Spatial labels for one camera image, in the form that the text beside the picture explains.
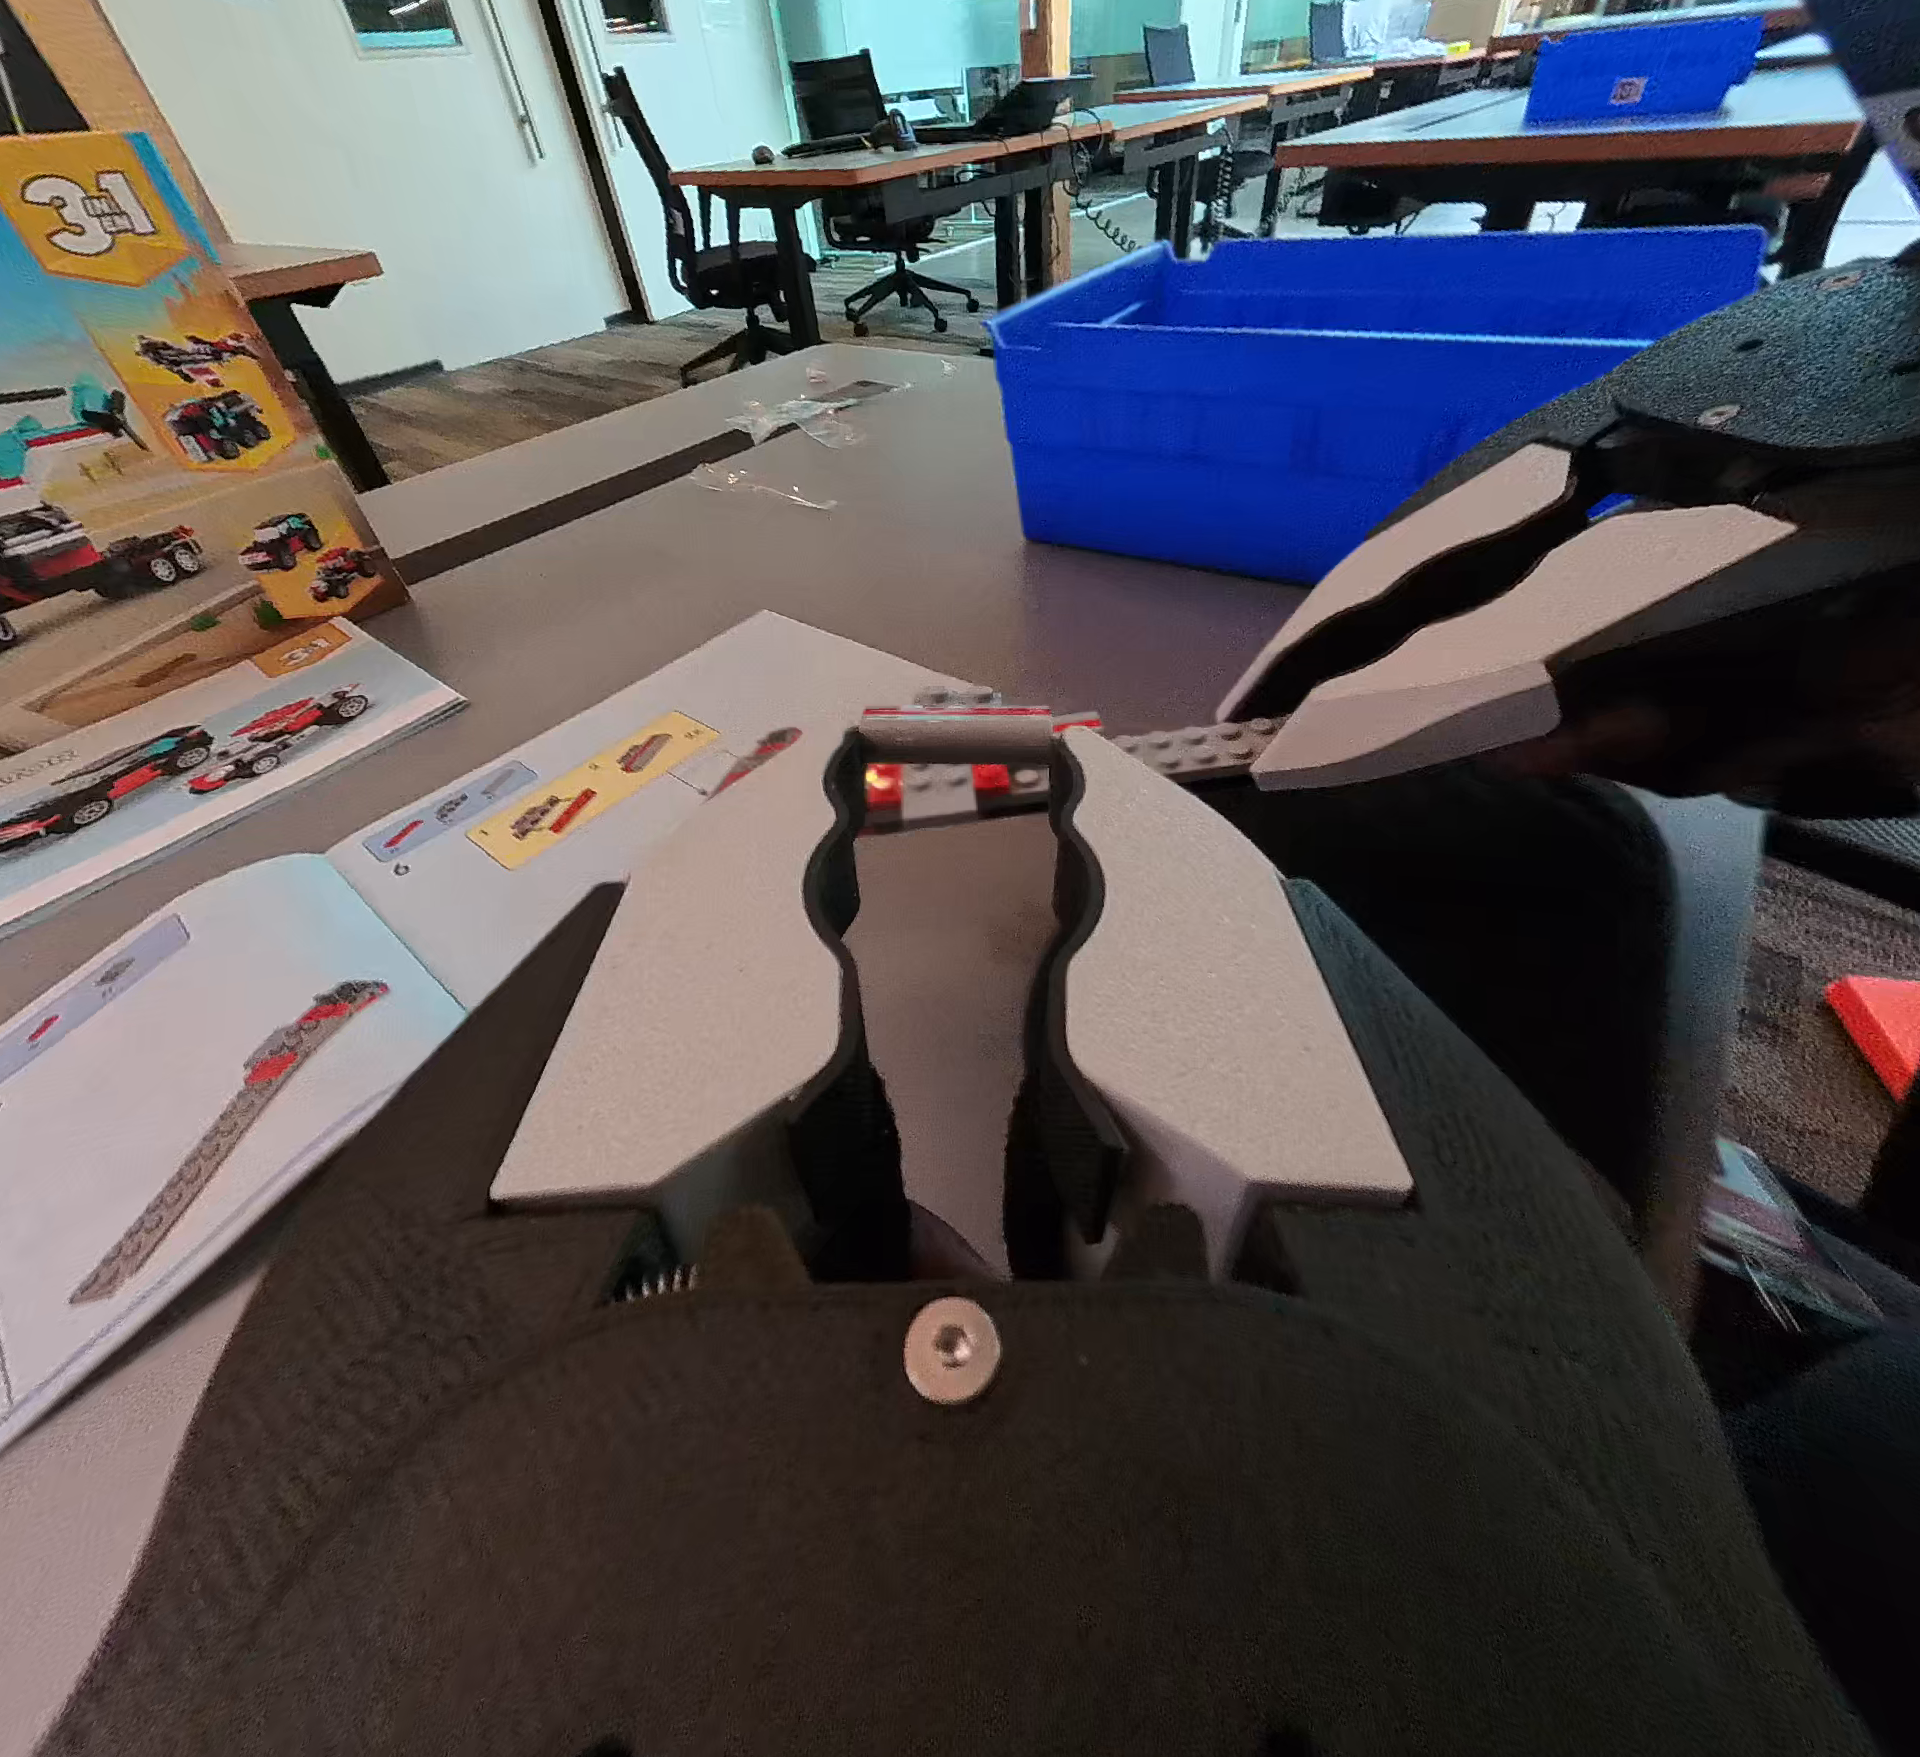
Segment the wooden top office desk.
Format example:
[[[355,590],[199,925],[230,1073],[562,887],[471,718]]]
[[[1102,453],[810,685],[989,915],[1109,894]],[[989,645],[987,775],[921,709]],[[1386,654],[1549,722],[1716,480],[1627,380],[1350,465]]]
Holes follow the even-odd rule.
[[[1636,189],[1790,205],[1790,234],[1824,236],[1866,171],[1870,126],[1833,63],[1755,70],[1716,112],[1528,121],[1518,88],[1482,88],[1275,148],[1275,173],[1354,173],[1402,199],[1482,203],[1518,231],[1549,201],[1612,203]]]
[[[1238,117],[1264,110],[1268,97],[1259,92],[1151,94],[1068,112],[1044,132],[1012,138],[677,165],[671,179],[728,208],[772,213],[782,321],[799,349],[813,349],[823,333],[799,225],[803,205],[834,192],[873,192],[886,220],[917,223],[983,201],[996,211],[996,306],[1008,307],[1072,278],[1066,189],[1083,177],[1083,160],[1118,156],[1129,177],[1171,169],[1171,243],[1184,258],[1198,160],[1233,141]]]
[[[1118,92],[1118,104],[1208,106],[1236,126],[1253,121],[1268,134],[1268,152],[1275,152],[1285,138],[1338,128],[1375,78],[1378,66],[1367,62],[1303,63],[1184,85],[1139,85]]]
[[[388,487],[392,475],[300,321],[304,307],[331,307],[349,286],[382,278],[379,255],[228,242],[218,246],[218,258],[352,487]]]

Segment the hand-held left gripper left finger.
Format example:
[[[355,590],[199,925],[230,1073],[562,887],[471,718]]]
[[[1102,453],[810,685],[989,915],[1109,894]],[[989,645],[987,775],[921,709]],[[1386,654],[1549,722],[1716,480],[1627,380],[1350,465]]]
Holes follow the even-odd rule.
[[[846,930],[853,726],[813,722],[636,864],[490,1198],[641,1208],[687,1258],[772,1208],[823,1281],[868,1278],[868,1053]]]

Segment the small blue plastic bin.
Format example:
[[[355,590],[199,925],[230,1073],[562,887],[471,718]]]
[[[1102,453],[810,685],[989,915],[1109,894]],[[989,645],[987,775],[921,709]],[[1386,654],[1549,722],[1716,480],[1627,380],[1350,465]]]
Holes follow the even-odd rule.
[[[1615,126],[1655,117],[1716,117],[1763,49],[1755,14],[1670,15],[1546,35],[1538,45],[1525,126]]]

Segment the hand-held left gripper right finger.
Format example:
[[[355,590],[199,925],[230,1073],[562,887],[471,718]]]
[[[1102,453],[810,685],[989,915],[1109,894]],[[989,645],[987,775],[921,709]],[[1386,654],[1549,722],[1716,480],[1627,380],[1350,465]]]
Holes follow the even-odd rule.
[[[1092,728],[1056,733],[1047,1255],[1107,1273],[1159,1206],[1230,1281],[1268,1206],[1403,1211],[1415,1175],[1289,883]]]

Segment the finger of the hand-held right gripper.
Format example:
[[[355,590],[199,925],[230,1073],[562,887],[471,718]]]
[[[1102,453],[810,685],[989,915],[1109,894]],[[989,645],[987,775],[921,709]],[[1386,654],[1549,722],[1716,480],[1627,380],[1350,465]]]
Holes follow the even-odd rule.
[[[1386,661],[1408,637],[1490,604],[1579,527],[1568,448],[1525,445],[1344,554],[1217,708],[1285,718],[1312,688]]]
[[[1612,513],[1491,602],[1312,688],[1253,764],[1253,781],[1332,789],[1542,738],[1561,722],[1550,665],[1731,580],[1793,539],[1793,521],[1743,507]]]

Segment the black laptop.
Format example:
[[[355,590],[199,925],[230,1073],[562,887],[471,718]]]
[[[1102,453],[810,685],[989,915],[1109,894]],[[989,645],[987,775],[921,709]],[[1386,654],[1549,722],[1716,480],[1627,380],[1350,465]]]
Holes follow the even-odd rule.
[[[1022,138],[1047,132],[1059,117],[1079,110],[1090,97],[1092,78],[1074,71],[1066,78],[1022,78],[1011,92],[964,126],[955,126],[968,138]]]

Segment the crumpled plastic bag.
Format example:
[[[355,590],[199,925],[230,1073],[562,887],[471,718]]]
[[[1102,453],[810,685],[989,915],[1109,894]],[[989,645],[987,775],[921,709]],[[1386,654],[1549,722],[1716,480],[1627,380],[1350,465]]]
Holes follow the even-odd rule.
[[[1864,1334],[1885,1316],[1815,1239],[1782,1178],[1734,1137],[1714,1141],[1698,1258],[1741,1281],[1790,1334]]]

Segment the clear plastic bag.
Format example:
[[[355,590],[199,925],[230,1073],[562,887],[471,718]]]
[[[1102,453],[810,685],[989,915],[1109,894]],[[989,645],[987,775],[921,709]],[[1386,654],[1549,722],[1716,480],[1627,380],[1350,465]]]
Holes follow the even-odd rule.
[[[801,492],[797,484],[779,484],[760,480],[756,472],[739,469],[739,465],[724,465],[724,464],[703,464],[696,472],[687,477],[687,481],[696,484],[704,492],[715,495],[731,495],[731,499],[768,499],[785,507],[797,507],[810,513],[834,513],[838,508],[835,499],[813,499]]]
[[[726,425],[746,433],[756,448],[794,432],[823,448],[854,448],[865,440],[865,413],[909,388],[912,384],[858,377],[853,384],[806,392],[797,398],[754,398],[728,414]]]

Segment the open instruction booklet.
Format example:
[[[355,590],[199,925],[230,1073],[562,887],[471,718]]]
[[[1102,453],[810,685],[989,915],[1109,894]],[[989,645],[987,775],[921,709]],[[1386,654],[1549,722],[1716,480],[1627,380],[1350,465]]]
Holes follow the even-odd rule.
[[[996,690],[775,613],[178,899],[4,1026],[4,1443],[341,1150],[778,733]]]

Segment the grey and red lego build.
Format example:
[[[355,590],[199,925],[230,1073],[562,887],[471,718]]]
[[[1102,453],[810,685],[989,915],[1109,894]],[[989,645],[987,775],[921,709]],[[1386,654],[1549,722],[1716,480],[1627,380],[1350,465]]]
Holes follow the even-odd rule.
[[[870,709],[1042,709],[1056,718],[1056,737],[1088,732],[1114,741],[1121,753],[1174,785],[1233,785],[1248,780],[1275,737],[1268,718],[1252,722],[1180,722],[1162,732],[1121,733],[1098,712],[1056,712],[1044,704],[1011,704],[987,688],[925,688],[917,702]],[[1027,817],[1047,809],[1050,769],[1044,767],[902,767],[865,761],[865,835],[920,832],[972,825],[996,817]]]

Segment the small grey lego brick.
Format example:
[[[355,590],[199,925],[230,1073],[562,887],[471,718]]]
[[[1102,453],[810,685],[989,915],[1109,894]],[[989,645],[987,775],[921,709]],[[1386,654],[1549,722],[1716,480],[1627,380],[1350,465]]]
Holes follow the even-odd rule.
[[[854,737],[870,764],[1044,767],[1056,718],[1042,709],[870,709]]]

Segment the large blue plastic bin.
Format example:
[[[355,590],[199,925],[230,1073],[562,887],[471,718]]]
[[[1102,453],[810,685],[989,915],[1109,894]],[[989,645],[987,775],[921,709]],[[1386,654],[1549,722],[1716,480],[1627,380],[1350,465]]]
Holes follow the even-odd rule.
[[[1766,255],[1755,225],[1139,248],[989,319],[1023,535],[1311,586]]]

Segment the orange flat piece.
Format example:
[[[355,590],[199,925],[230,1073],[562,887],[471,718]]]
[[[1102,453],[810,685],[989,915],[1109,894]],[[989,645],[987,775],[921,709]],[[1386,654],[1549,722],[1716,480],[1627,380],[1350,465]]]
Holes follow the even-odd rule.
[[[1919,979],[1880,974],[1842,974],[1824,992],[1842,1034],[1893,1101],[1919,1083],[1919,994]]]

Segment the lego set box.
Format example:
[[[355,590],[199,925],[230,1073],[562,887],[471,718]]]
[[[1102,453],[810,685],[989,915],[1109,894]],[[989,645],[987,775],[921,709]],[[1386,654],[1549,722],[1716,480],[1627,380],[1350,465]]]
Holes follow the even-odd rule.
[[[149,134],[4,138],[4,753],[407,598]]]

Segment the black office chair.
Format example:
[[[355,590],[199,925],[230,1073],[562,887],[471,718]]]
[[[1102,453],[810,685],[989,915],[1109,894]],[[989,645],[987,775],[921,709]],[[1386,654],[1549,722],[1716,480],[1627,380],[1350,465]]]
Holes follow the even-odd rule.
[[[739,373],[764,363],[768,355],[810,349],[813,335],[801,335],[801,315],[815,315],[815,307],[813,302],[801,302],[799,291],[787,286],[779,243],[746,242],[734,203],[726,205],[726,242],[712,243],[712,199],[711,192],[700,192],[700,213],[689,205],[687,188],[675,183],[673,165],[641,110],[629,76],[624,70],[602,71],[602,97],[609,116],[639,149],[645,177],[657,189],[671,286],[696,314],[731,310],[743,319],[738,333],[687,358],[680,386],[696,386],[711,369]]]
[[[790,78],[803,138],[870,134],[882,122],[892,122],[900,145],[914,138],[909,121],[884,102],[870,51],[838,58],[797,58],[790,62]],[[886,302],[921,310],[934,333],[949,333],[940,296],[959,296],[969,314],[980,310],[980,299],[969,288],[920,271],[921,255],[940,236],[937,213],[892,216],[878,189],[830,192],[819,199],[818,208],[827,248],[892,260],[884,276],[846,294],[843,314],[854,335],[868,335],[870,314]]]

